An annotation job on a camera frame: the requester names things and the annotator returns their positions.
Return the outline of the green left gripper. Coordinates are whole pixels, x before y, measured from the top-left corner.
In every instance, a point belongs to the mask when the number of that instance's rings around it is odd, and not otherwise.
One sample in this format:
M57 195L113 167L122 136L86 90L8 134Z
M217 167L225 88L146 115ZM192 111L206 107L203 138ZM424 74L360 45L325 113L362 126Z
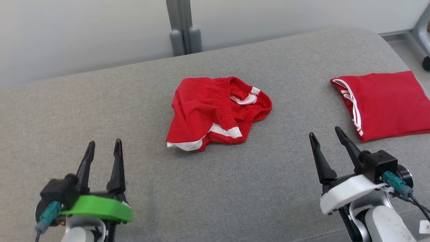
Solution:
M114 146L114 164L106 189L109 192L89 193L88 187L91 163L95 155L95 141L90 141L77 170L77 190L81 193L70 209L62 210L59 216L84 216L113 222L131 222L133 210L125 195L126 182L121 139Z

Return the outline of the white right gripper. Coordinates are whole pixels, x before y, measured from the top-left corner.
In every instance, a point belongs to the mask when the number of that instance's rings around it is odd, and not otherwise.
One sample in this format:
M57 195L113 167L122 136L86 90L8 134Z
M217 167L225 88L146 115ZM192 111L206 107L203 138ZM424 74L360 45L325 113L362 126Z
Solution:
M347 150L347 153L354 165L354 173L361 173L362 165L359 160L361 150L356 147L355 143L339 126L335 127L335 133L340 143ZM324 185L335 180L337 178L337 173L328 164L321 151L320 143L313 132L309 133L309 139L319 182ZM341 208L344 205L369 194L376 188L381 188L386 185L386 183L375 184L362 174L351 177L321 196L319 203L320 209L323 214L329 214L333 210Z

